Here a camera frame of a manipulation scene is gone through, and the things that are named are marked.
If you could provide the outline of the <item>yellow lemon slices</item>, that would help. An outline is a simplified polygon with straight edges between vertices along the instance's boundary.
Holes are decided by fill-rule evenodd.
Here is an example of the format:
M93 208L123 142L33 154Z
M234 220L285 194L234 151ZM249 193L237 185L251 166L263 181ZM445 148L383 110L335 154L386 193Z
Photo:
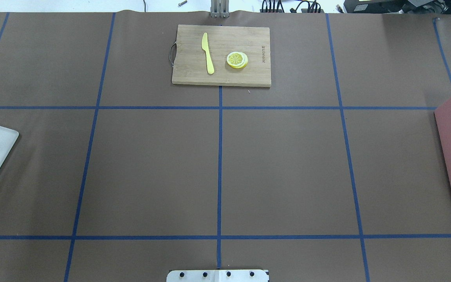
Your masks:
M242 69L247 66L249 59L247 54L243 52L233 51L227 55L226 62L231 68Z

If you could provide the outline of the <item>bamboo cutting board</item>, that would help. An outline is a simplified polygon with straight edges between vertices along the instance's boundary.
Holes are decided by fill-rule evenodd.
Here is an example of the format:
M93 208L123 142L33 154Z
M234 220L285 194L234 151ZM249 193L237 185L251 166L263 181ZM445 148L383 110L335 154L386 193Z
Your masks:
M201 47L205 32L215 68L212 75L207 73ZM173 84L266 88L272 85L271 31L268 27L180 24L175 44ZM228 66L227 55L233 51L247 54L249 62L245 68Z

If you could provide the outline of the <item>yellow plastic knife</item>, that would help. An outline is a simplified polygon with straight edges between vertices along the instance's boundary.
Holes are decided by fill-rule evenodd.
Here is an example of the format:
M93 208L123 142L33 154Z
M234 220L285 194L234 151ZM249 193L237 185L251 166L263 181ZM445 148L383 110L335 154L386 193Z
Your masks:
M205 57L206 57L206 71L208 74L212 75L215 72L215 68L213 65L212 58L211 58L211 52L209 50L208 33L206 33L206 32L202 35L201 47L202 47L202 50L204 51Z

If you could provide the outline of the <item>black usb hub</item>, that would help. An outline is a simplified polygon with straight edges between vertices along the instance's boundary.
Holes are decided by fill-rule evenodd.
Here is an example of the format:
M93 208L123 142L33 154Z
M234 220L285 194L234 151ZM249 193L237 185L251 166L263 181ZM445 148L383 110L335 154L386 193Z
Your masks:
M322 9L319 2L316 0L296 0L296 6L288 10L288 12L296 14L322 14ZM263 0L261 2L260 13L285 13L282 0Z

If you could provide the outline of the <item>black monitor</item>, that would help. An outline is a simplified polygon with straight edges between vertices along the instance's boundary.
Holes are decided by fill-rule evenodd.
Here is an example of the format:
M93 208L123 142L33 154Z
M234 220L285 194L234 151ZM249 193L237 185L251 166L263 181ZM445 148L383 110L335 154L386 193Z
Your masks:
M451 14L451 0L344 0L349 14Z

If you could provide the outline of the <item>aluminium frame post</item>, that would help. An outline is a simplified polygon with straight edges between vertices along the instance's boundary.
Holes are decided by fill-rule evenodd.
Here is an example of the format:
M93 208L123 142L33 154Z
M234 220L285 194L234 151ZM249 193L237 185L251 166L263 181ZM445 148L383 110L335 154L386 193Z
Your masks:
M229 18L229 0L211 0L211 18Z

